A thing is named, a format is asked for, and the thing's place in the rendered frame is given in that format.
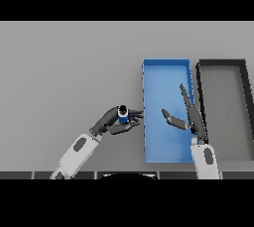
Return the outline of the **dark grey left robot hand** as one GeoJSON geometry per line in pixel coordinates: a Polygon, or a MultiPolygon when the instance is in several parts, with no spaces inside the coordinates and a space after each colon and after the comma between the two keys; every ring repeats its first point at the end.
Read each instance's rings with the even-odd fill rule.
{"type": "Polygon", "coordinates": [[[109,132],[111,135],[118,135],[130,131],[132,128],[139,126],[140,119],[143,119],[143,112],[139,110],[128,110],[128,119],[124,124],[116,125],[115,122],[119,119],[119,106],[112,107],[105,112],[100,119],[89,129],[89,132],[97,137],[103,133],[109,132]]]}

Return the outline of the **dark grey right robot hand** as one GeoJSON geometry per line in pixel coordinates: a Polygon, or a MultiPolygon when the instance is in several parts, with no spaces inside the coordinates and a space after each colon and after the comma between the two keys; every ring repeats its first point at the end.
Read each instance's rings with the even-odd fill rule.
{"type": "Polygon", "coordinates": [[[189,94],[183,84],[180,85],[180,90],[187,108],[188,119],[185,121],[178,117],[172,116],[166,109],[162,110],[162,114],[169,125],[181,130],[190,129],[191,133],[196,136],[199,142],[203,141],[205,144],[207,144],[208,137],[205,131],[201,113],[198,108],[191,103],[189,94]]]}

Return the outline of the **blue bin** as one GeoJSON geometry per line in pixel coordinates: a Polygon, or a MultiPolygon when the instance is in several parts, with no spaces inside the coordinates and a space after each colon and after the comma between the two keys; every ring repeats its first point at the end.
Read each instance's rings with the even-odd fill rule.
{"type": "Polygon", "coordinates": [[[180,85],[184,85],[194,103],[191,61],[144,58],[142,69],[145,163],[191,163],[191,130],[169,125],[162,113],[166,109],[171,116],[188,120],[180,85]]]}

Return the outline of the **dark grey bin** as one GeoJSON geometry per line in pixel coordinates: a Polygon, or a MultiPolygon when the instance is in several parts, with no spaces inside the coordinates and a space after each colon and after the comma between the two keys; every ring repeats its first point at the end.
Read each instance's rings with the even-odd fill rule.
{"type": "Polygon", "coordinates": [[[219,161],[254,161],[254,101],[245,59],[200,59],[195,66],[208,143],[219,161]]]}

